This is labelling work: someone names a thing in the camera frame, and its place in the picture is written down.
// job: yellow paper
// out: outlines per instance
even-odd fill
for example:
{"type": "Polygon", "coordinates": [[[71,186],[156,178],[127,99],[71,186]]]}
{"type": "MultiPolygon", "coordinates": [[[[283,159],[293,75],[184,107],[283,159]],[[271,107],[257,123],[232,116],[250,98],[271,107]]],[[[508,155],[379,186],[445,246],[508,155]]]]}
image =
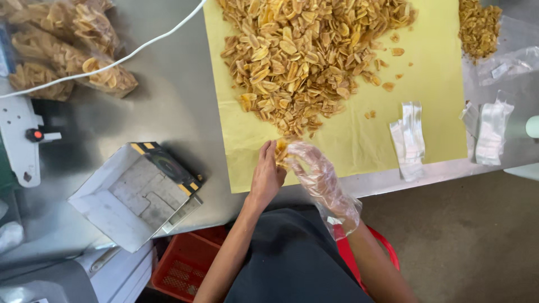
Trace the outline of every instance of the yellow paper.
{"type": "MultiPolygon", "coordinates": [[[[398,168],[393,149],[389,123],[402,118],[401,103],[421,101],[422,126],[425,140],[423,163],[434,163],[467,157],[466,129],[458,119],[464,107],[462,86],[461,51],[459,31],[459,2],[455,0],[414,0],[419,10],[413,31],[407,27],[397,30],[400,42],[394,43],[388,31],[378,41],[387,51],[377,51],[378,58],[390,66],[377,75],[384,82],[396,84],[393,92],[382,86],[366,84],[361,77],[358,94],[351,95],[344,113],[325,119],[324,125],[313,140],[329,158],[339,177],[371,173],[398,168]],[[393,57],[391,47],[405,50],[404,55],[393,57]],[[396,74],[404,74],[397,80],[396,74]],[[365,113],[376,111],[376,118],[367,120],[365,113]]],[[[222,9],[216,0],[204,5],[206,31],[210,45],[213,78],[226,161],[232,193],[249,191],[253,169],[257,163],[258,149],[262,144],[280,135],[269,122],[258,120],[254,113],[242,111],[238,96],[241,89],[232,88],[233,79],[228,73],[220,53],[224,50],[224,37],[237,35],[232,24],[223,20],[222,9]]],[[[297,184],[289,173],[285,185],[297,184]]]]}

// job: cardboard box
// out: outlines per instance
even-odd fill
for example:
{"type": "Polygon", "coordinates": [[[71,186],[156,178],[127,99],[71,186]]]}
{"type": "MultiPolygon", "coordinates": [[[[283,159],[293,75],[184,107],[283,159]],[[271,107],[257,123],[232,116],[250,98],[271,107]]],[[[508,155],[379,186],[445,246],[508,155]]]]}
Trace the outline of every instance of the cardboard box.
{"type": "Polygon", "coordinates": [[[135,252],[200,186],[156,142],[128,143],[68,201],[111,240],[135,252]]]}

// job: person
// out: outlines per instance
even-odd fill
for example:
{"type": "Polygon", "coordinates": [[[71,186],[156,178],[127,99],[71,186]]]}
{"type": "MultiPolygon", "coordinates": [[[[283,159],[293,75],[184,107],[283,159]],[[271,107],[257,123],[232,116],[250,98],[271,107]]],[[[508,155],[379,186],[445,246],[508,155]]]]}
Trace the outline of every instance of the person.
{"type": "Polygon", "coordinates": [[[316,147],[303,141],[288,146],[307,171],[296,159],[287,161],[318,208],[342,223],[369,294],[339,256],[316,208],[263,212],[286,176],[275,164],[275,146],[268,141],[260,148],[251,191],[194,302],[417,302],[360,220],[361,202],[343,192],[333,165],[316,147]]]}

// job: red plastic basket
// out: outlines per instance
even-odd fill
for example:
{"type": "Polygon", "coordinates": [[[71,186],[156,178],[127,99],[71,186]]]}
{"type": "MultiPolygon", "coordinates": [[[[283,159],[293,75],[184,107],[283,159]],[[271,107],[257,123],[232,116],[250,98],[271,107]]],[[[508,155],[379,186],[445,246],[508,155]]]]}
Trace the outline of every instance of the red plastic basket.
{"type": "Polygon", "coordinates": [[[175,235],[151,276],[155,289],[185,302],[193,302],[221,248],[223,236],[226,237],[226,231],[222,226],[175,235]]]}

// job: floor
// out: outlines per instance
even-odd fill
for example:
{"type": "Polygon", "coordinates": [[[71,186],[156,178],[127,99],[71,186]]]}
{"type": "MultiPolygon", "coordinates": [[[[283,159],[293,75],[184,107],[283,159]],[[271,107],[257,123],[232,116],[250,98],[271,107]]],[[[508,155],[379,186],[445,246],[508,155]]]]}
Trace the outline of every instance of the floor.
{"type": "Polygon", "coordinates": [[[421,302],[537,302],[537,181],[497,171],[361,200],[421,302]]]}

